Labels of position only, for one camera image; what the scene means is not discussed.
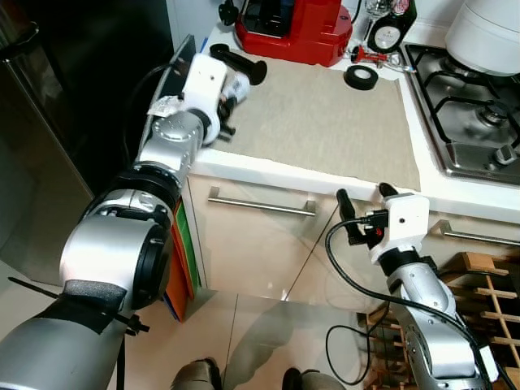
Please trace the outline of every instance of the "tile floor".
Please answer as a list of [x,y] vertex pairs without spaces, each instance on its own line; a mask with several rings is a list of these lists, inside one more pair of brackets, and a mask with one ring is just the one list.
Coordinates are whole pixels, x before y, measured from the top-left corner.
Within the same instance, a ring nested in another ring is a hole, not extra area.
[[[9,275],[20,276],[0,262],[0,338],[50,302],[10,284]],[[280,389],[290,366],[331,374],[324,345],[327,329],[338,323],[355,324],[355,314],[326,306],[210,290],[201,290],[190,302],[182,324],[162,302],[141,310],[140,316],[151,329],[127,337],[127,390],[167,390],[184,364],[205,357],[213,357],[219,365],[224,390]],[[331,358],[348,379],[364,367],[363,345],[352,332],[332,334]],[[115,390],[114,379],[110,390]]]

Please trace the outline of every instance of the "white countertop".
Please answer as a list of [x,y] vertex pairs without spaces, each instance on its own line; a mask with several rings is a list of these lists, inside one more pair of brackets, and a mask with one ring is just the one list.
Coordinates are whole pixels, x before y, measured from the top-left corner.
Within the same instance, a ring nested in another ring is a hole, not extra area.
[[[213,29],[203,52],[208,53],[209,47],[214,43],[226,43],[230,48],[238,49],[232,31],[232,28],[225,28],[218,24]],[[406,36],[406,40],[443,46],[445,31],[442,28],[415,24]],[[331,69],[344,70],[350,64],[349,59],[344,59]],[[520,188],[505,184],[484,184],[454,179],[441,174],[437,167],[436,157],[430,151],[433,145],[430,144],[420,109],[416,106],[414,92],[406,76],[387,68],[373,68],[378,72],[379,77],[399,80],[415,162],[420,175],[421,194],[430,199],[431,210],[520,223]],[[334,195],[337,189],[345,188],[353,199],[373,202],[380,199],[376,183],[353,177],[328,175],[271,160],[230,154],[211,148],[206,148],[199,153],[191,172],[330,195]],[[406,188],[400,188],[400,190],[411,192]]]

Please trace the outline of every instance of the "beige cloth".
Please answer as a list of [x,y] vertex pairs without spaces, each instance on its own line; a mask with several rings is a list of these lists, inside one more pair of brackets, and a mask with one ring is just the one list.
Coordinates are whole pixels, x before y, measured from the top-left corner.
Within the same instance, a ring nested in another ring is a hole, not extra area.
[[359,91],[342,71],[262,59],[266,79],[233,111],[232,141],[217,140],[215,149],[420,189],[398,81],[379,78]]

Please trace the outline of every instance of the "cabinet drawer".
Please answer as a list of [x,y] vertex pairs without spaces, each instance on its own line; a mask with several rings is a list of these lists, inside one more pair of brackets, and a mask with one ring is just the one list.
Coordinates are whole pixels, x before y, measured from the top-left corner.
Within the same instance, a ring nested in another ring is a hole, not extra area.
[[334,197],[198,175],[188,182],[207,287],[284,299]]
[[[365,201],[353,201],[358,215],[366,210],[379,209],[379,205],[371,205]],[[520,227],[511,223],[499,223],[486,219],[462,217],[460,215],[431,212],[429,232],[422,241],[422,256],[430,255],[438,267],[459,252],[478,252],[493,255],[520,256],[518,248],[508,245],[491,245],[465,239],[453,239],[442,236],[438,223],[448,220],[453,230],[473,234],[495,236],[510,240],[520,239]],[[328,230],[340,222],[335,212],[319,243],[309,256],[301,274],[288,294],[289,301],[305,302],[313,305],[330,305],[341,309],[370,312],[380,301],[359,293],[346,284],[336,273],[328,260],[325,251],[325,236]],[[361,286],[380,293],[388,293],[387,278],[379,266],[371,265],[368,248],[365,245],[349,246],[346,233],[339,231],[332,238],[332,251],[336,260],[344,270]]]

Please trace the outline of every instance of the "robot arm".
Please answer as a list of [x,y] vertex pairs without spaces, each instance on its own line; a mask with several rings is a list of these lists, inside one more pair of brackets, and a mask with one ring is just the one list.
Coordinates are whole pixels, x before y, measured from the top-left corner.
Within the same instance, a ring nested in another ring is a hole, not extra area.
[[87,209],[60,262],[63,291],[0,343],[0,388],[106,388],[133,313],[165,291],[173,210],[203,144],[219,134],[224,63],[193,58],[176,113]]
[[[383,209],[364,218],[365,234],[356,224],[347,225],[349,243],[368,245],[370,260],[383,268],[394,297],[438,310],[466,328],[457,314],[453,294],[434,272],[435,264],[431,258],[418,255],[427,234],[429,201],[411,193],[400,195],[388,184],[381,184],[379,190],[384,196]],[[355,219],[347,193],[340,190],[337,197],[341,218]],[[489,347],[480,349],[480,357],[476,357],[461,332],[438,315],[397,303],[392,303],[391,308],[403,329],[419,388],[485,389],[487,379],[497,380]],[[479,360],[484,367],[476,363]]]

